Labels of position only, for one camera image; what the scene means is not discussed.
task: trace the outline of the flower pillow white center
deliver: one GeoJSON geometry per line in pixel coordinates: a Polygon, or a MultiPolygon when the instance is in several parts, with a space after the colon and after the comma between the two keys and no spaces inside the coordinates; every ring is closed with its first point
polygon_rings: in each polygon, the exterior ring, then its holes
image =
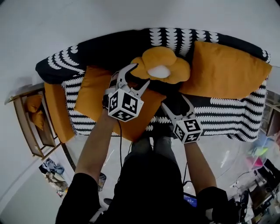
{"type": "Polygon", "coordinates": [[[170,70],[164,65],[156,66],[155,68],[148,70],[148,73],[150,76],[162,79],[168,77],[171,74],[170,70]]]}

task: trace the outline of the floor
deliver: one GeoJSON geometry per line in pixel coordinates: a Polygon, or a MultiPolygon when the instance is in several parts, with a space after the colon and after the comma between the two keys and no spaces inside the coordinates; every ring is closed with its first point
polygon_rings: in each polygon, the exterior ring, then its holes
{"type": "MultiPolygon", "coordinates": [[[[75,164],[81,154],[86,139],[86,136],[79,135],[75,136],[66,144],[75,164]]],[[[228,198],[233,196],[238,197],[242,189],[250,186],[255,179],[260,181],[259,176],[256,177],[253,172],[243,174],[249,171],[245,163],[245,153],[252,148],[252,143],[231,140],[225,136],[205,136],[201,137],[198,144],[216,177],[217,186],[226,190],[228,198]],[[231,187],[237,178],[237,187],[240,189],[231,187]]],[[[122,159],[127,155],[129,147],[130,141],[123,139],[122,159]]],[[[178,140],[172,140],[172,149],[183,178],[186,166],[184,146],[178,140]]],[[[278,145],[275,144],[269,149],[267,157],[280,169],[280,151],[278,145]]],[[[120,174],[119,158],[119,137],[112,137],[108,155],[102,168],[102,173],[107,176],[107,180],[103,191],[99,193],[101,202],[104,198],[113,198],[114,196],[114,187],[120,174]]],[[[186,180],[190,180],[188,171],[186,173],[186,180]]],[[[195,195],[191,183],[185,185],[184,192],[195,195]]]]}

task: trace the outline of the flower-shaped pillow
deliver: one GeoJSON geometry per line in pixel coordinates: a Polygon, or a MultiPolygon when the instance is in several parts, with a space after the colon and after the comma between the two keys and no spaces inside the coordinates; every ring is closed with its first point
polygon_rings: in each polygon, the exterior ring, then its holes
{"type": "Polygon", "coordinates": [[[142,57],[135,58],[131,63],[138,63],[138,67],[131,74],[141,79],[176,84],[187,81],[190,77],[189,63],[182,58],[177,58],[167,47],[150,48],[142,57]]]}

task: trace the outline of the black and white cube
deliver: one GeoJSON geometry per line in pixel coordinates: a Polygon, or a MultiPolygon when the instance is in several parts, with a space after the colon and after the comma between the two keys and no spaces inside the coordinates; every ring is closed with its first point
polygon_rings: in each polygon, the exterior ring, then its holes
{"type": "Polygon", "coordinates": [[[143,104],[141,99],[132,96],[123,89],[118,89],[113,94],[109,94],[108,115],[127,122],[139,115],[143,104]]]}
{"type": "Polygon", "coordinates": [[[202,126],[198,119],[176,121],[174,134],[184,143],[196,142],[202,134],[202,126]]]}

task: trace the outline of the black and white blanket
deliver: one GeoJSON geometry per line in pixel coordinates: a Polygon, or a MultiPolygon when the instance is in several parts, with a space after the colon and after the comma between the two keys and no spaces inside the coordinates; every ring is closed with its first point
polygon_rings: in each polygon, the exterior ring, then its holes
{"type": "MultiPolygon", "coordinates": [[[[270,62],[267,51],[228,35],[195,29],[151,28],[123,31],[85,41],[39,62],[36,70],[44,81],[64,86],[73,129],[78,134],[88,135],[95,121],[74,110],[87,65],[97,65],[114,72],[154,46],[169,47],[177,56],[191,64],[196,40],[230,46],[270,62]]],[[[174,91],[173,86],[168,88],[165,85],[158,89],[158,85],[158,82],[151,82],[149,88],[166,95],[171,89],[174,91]]],[[[203,126],[203,135],[227,135],[232,139],[252,142],[258,138],[265,95],[266,81],[243,99],[186,97],[195,107],[195,114],[203,126]]],[[[146,132],[152,137],[159,130],[170,129],[171,125],[170,120],[159,109],[146,132]]]]}

